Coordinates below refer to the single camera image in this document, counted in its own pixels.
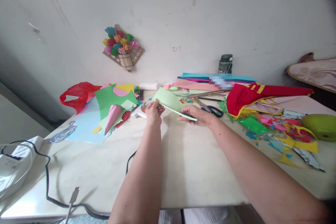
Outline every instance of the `black cable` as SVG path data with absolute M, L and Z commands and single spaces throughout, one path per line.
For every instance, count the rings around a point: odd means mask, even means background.
M 52 202 L 52 203 L 54 203 L 55 205 L 57 205 L 57 206 L 59 206 L 59 207 L 62 207 L 62 208 L 69 208 L 69 205 L 66 205 L 66 204 L 63 204 L 62 202 L 60 202 L 60 201 L 58 201 L 58 200 L 56 200 L 56 199 L 54 199 L 54 198 L 51 198 L 51 197 L 49 197 L 49 169 L 48 169 L 48 164 L 50 163 L 50 161 L 51 161 L 51 158 L 48 156 L 48 155 L 44 155 L 44 154 L 41 154 L 41 153 L 39 153 L 38 151 L 37 151 L 37 149 L 36 149 L 36 146 L 35 146 L 35 144 L 33 144 L 32 142 L 29 142 L 29 141 L 15 141 L 15 142 L 12 142 L 11 144 L 14 144 L 14 143 L 17 143 L 17 142 L 28 142 L 28 143 L 31 143 L 32 145 L 33 145 L 33 147 L 34 147 L 34 150 L 35 150 L 35 152 L 36 152 L 36 154 L 37 155 L 40 155 L 40 156 L 43 156 L 43 157 L 46 157 L 47 159 L 48 159 L 48 162 L 46 163 L 46 165 L 45 165 L 45 173 L 46 173 L 46 177 L 47 177 L 47 193 L 46 193 L 46 197 L 47 197 L 47 200 L 48 201 L 50 201 L 50 202 Z M 1 150 L 1 154 L 4 154 L 4 149 L 6 148 L 6 146 L 5 147 L 3 147 L 2 148 L 2 150 Z M 91 216 L 91 217 L 93 217 L 93 218 L 96 218 L 96 219 L 102 219 L 102 220 L 108 220 L 109 219 L 109 215 L 100 215 L 100 214 L 97 214 L 97 213 L 94 213 L 94 212 L 92 212 L 89 208 L 88 208 L 88 206 L 86 205 L 86 204 L 83 204 L 83 203 L 81 203 L 81 204 L 77 204 L 77 205 L 73 205 L 72 207 L 73 208 L 75 208 L 75 207 L 84 207 L 85 208 L 85 210 L 86 210 L 86 212 Z
M 129 161 L 131 160 L 132 157 L 134 157 L 134 155 L 136 154 L 137 150 L 132 154 L 132 156 L 129 157 L 128 161 L 127 161 L 127 166 L 126 166 L 126 175 L 127 175 L 127 172 L 128 172 L 128 163 Z

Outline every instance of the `scissors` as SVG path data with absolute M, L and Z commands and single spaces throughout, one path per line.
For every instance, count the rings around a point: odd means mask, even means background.
M 214 114 L 216 117 L 220 118 L 224 115 L 224 113 L 219 110 L 218 108 L 214 107 L 214 106 L 207 106 L 205 105 L 203 102 L 199 101 L 199 99 L 195 98 L 195 100 L 198 102 L 198 104 L 201 106 L 201 109 L 209 112 L 211 114 Z

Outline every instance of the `hand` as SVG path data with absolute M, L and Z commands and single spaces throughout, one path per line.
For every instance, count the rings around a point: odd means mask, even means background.
M 199 122 L 200 124 L 205 125 L 207 127 L 209 126 L 210 121 L 212 121 L 213 119 L 216 118 L 213 114 L 211 114 L 209 112 L 206 112 L 206 111 L 196 107 L 195 105 L 184 107 L 181 110 L 181 113 L 187 113 L 189 115 L 192 115 L 193 117 L 195 117 L 197 119 L 197 122 Z M 188 122 L 191 125 L 195 125 L 194 121 L 190 121 L 188 118 L 185 118 L 181 115 L 178 116 L 178 119 L 180 121 Z
M 161 114 L 165 111 L 165 108 L 159 104 L 156 99 L 152 101 L 146 108 L 147 123 L 153 124 L 156 122 L 162 123 Z

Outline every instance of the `white wall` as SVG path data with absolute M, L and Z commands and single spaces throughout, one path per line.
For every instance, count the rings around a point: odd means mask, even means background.
M 0 0 L 0 81 L 51 120 L 74 110 L 59 103 L 89 81 L 170 82 L 182 72 L 216 72 L 222 54 L 233 72 L 264 84 L 303 54 L 334 57 L 332 0 Z M 41 44 L 31 22 L 45 37 Z M 132 73 L 102 54 L 104 29 L 119 23 L 146 52 Z M 173 52 L 172 47 L 181 47 Z
M 50 133 L 1 94 L 0 122 L 0 144 L 28 140 L 37 135 L 44 138 Z

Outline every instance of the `glue gun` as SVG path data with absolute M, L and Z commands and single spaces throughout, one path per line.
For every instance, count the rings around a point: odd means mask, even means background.
M 141 116 L 145 119 L 147 119 L 146 113 L 142 111 L 142 107 L 145 105 L 146 103 L 141 104 L 140 106 L 138 106 L 136 108 L 136 110 L 134 110 L 134 112 L 132 113 L 131 117 L 133 118 L 137 118 L 138 116 Z

